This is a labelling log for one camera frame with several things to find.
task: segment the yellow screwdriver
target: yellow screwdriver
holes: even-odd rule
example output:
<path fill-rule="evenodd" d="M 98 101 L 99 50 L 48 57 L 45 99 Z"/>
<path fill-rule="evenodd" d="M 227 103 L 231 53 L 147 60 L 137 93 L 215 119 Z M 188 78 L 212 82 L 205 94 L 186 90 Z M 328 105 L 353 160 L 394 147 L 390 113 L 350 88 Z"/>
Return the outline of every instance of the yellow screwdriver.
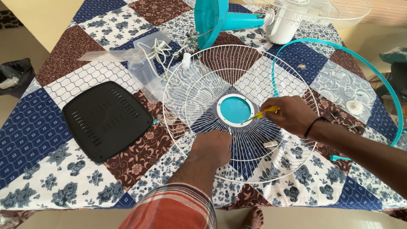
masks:
<path fill-rule="evenodd" d="M 242 123 L 245 123 L 245 122 L 250 121 L 250 120 L 252 120 L 252 119 L 256 119 L 256 118 L 261 118 L 261 117 L 263 117 L 263 112 L 265 112 L 265 111 L 276 112 L 276 111 L 278 111 L 279 109 L 281 109 L 281 108 L 278 107 L 278 106 L 271 106 L 271 107 L 269 107 L 269 108 L 264 109 L 264 111 L 260 111 L 260 112 L 257 113 L 255 116 L 251 117 L 250 119 L 248 119 L 248 120 L 246 120 L 246 121 L 244 121 L 244 122 L 242 122 Z"/>

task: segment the white fan grille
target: white fan grille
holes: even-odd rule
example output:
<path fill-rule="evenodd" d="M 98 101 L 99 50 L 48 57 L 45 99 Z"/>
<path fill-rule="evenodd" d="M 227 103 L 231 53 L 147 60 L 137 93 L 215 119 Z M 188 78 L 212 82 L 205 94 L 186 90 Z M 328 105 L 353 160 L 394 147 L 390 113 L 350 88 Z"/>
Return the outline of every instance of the white fan grille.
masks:
<path fill-rule="evenodd" d="M 259 13 L 276 14 L 276 18 L 296 25 L 315 24 L 336 30 L 357 24 L 370 12 L 367 0 L 309 0 L 308 4 L 296 4 L 292 0 L 243 1 Z"/>
<path fill-rule="evenodd" d="M 315 98 L 301 76 L 278 58 L 273 70 L 274 58 L 248 46 L 222 45 L 192 55 L 188 70 L 181 64 L 171 68 L 173 73 L 164 89 L 164 119 L 180 151 L 188 155 L 198 132 L 221 129 L 233 136 L 232 159 L 219 168 L 217 177 L 265 183 L 297 170 L 311 156 L 315 141 L 292 135 L 265 118 L 232 127 L 217 114 L 218 101 L 224 95 L 244 96 L 256 113 L 275 92 L 279 96 L 299 95 L 318 113 Z M 271 80 L 272 71 L 276 87 Z M 187 128 L 175 122 L 177 118 Z M 270 141 L 276 141 L 278 146 L 265 148 L 263 144 Z"/>

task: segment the patchwork tablecloth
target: patchwork tablecloth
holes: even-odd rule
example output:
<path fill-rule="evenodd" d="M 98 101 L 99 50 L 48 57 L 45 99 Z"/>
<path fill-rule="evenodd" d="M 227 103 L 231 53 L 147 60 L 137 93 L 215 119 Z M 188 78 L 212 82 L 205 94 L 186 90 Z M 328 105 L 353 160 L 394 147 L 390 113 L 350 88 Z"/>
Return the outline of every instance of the patchwork tablecloth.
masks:
<path fill-rule="evenodd" d="M 256 9 L 230 4 L 229 11 L 253 13 Z M 61 114 L 72 98 L 109 80 L 132 93 L 155 118 L 161 114 L 162 103 L 146 100 L 126 63 L 77 61 L 88 51 L 133 48 L 134 40 L 160 29 L 173 35 L 170 45 L 175 51 L 181 48 L 186 35 L 195 33 L 194 0 L 85 0 L 0 130 L 0 209 L 131 208 L 147 192 L 166 183 L 186 158 L 166 128 L 153 125 L 122 153 L 95 163 L 72 138 Z M 306 26 L 295 34 L 294 39 L 299 38 L 341 43 L 335 31 Z M 215 43 L 248 45 L 271 54 L 281 47 L 270 43 L 262 28 L 222 32 Z M 189 49 L 197 50 L 196 44 Z M 299 42 L 279 57 L 312 88 L 321 115 L 329 117 L 329 112 L 339 111 L 345 117 L 340 121 L 363 127 L 355 134 L 382 143 L 394 139 L 396 125 L 350 55 L 329 46 Z M 162 67 L 155 65 L 162 74 Z M 349 114 L 345 106 L 355 96 L 364 106 L 359 116 Z M 191 137 L 187 131 L 176 141 L 181 147 L 190 147 L 186 142 Z M 249 185 L 216 178 L 213 202 L 224 209 L 255 205 L 366 210 L 407 207 L 405 199 L 370 172 L 352 161 L 332 162 L 330 155 L 343 156 L 318 144 L 300 169 L 269 183 Z"/>

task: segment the bare foot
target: bare foot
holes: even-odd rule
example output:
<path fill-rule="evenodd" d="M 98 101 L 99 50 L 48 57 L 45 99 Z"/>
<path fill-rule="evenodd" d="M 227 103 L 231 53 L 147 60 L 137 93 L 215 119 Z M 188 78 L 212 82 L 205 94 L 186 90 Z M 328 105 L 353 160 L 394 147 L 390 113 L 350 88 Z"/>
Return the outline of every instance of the bare foot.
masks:
<path fill-rule="evenodd" d="M 264 224 L 263 212 L 260 207 L 253 207 L 247 214 L 244 225 L 251 226 L 253 229 L 261 228 Z"/>

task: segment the black wristband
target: black wristband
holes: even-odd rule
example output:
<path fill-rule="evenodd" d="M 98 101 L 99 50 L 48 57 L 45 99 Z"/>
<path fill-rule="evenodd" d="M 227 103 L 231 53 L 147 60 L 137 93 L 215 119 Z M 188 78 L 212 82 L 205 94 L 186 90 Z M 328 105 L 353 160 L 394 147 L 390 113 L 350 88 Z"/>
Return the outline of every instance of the black wristband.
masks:
<path fill-rule="evenodd" d="M 311 130 L 311 127 L 314 125 L 314 123 L 315 123 L 316 121 L 319 121 L 319 120 L 323 120 L 323 121 L 325 121 L 325 122 L 329 122 L 324 116 L 321 116 L 321 117 L 318 117 L 317 119 L 315 119 L 315 120 L 311 123 L 311 125 L 308 127 L 308 129 L 306 130 L 306 132 L 305 132 L 305 134 L 304 134 L 304 138 L 305 138 L 305 139 L 306 139 L 307 135 L 309 134 L 309 132 L 310 132 L 310 130 Z"/>

